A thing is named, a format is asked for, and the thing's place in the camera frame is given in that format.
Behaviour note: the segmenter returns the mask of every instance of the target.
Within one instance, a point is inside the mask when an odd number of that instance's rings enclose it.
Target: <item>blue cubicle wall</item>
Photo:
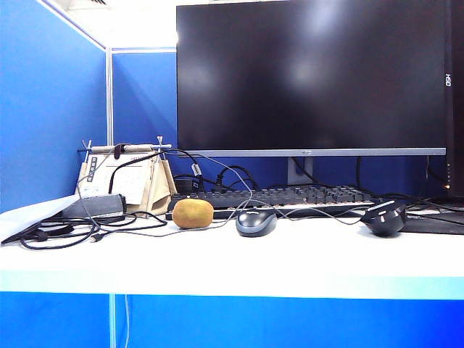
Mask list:
[[[37,1],[0,0],[0,212],[71,194],[89,138],[106,142],[105,53]],[[2,348],[108,346],[105,295],[0,293]]]
[[[129,303],[129,347],[461,348],[464,342],[464,301],[134,295]],[[118,332],[121,347],[125,331]]]
[[[72,194],[106,143],[105,53],[37,1],[0,0],[0,212]]]

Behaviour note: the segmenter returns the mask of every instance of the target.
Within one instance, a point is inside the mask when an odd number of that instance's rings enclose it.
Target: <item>white desk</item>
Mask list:
[[[177,228],[169,223],[152,233]],[[279,220],[149,238],[123,233],[68,249],[0,248],[0,291],[464,299],[464,236],[372,236],[362,224]]]

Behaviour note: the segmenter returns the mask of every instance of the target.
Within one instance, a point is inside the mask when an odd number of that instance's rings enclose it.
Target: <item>computer mouse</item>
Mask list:
[[[366,210],[361,222],[376,236],[394,236],[405,227],[406,205],[396,201],[375,205]]]
[[[261,237],[276,226],[277,216],[272,210],[244,210],[237,215],[236,227],[240,236]]]

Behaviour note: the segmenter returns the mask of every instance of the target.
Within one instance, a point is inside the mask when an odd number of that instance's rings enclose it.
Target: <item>keyboard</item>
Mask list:
[[[240,205],[250,198],[249,191],[194,192],[189,195],[173,194],[167,207],[166,219],[172,220],[172,211],[177,202],[185,198],[203,199],[214,207],[214,219],[226,219]],[[325,216],[321,210],[330,215],[340,215],[354,208],[374,205],[369,194],[350,186],[326,188],[321,186],[299,186],[288,188],[271,188],[252,191],[252,199],[247,208],[272,209],[278,215],[289,214],[291,217]]]

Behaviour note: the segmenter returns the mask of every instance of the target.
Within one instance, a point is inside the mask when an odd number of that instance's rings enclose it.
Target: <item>black screen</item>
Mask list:
[[[178,7],[178,145],[444,148],[444,16],[437,0]]]

